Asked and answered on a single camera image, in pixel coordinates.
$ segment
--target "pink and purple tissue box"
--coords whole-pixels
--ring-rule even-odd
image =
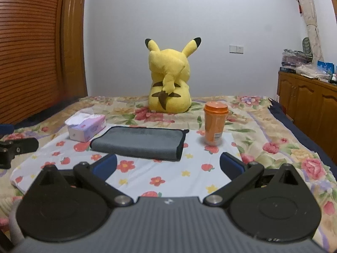
[[[84,120],[79,125],[69,125],[68,132],[71,140],[88,142],[107,125],[105,115]]]

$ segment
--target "orange cup lid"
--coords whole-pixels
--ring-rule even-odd
[[[205,112],[213,114],[227,114],[228,106],[222,102],[207,102],[203,108]]]

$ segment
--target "floral bedsheet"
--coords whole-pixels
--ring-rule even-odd
[[[95,113],[105,114],[108,123],[131,126],[167,127],[199,130],[203,135],[203,106],[209,100],[226,102],[230,109],[225,129],[234,137],[233,146],[239,149],[243,162],[257,161],[266,168],[279,168],[291,163],[297,169],[321,207],[322,220],[314,240],[327,251],[337,249],[337,183],[316,153],[301,145],[296,137],[268,110],[266,97],[219,96],[195,98],[183,114],[152,113],[147,97],[86,97],[55,114],[48,120],[29,128],[16,130],[3,140],[36,137],[40,146],[67,131],[64,121],[77,110],[92,107]],[[0,170],[0,227],[6,231],[6,215],[13,199],[21,196],[10,184],[9,177],[30,154],[12,161],[10,170]]]

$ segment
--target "wall socket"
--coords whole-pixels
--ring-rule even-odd
[[[243,54],[243,46],[230,45],[230,53]]]

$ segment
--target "pikachu body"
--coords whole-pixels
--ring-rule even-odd
[[[187,81],[190,65],[187,58],[197,50],[200,38],[190,41],[182,52],[172,49],[160,50],[155,41],[146,39],[149,49],[149,68],[152,85],[149,109],[163,113],[183,113],[191,106]]]

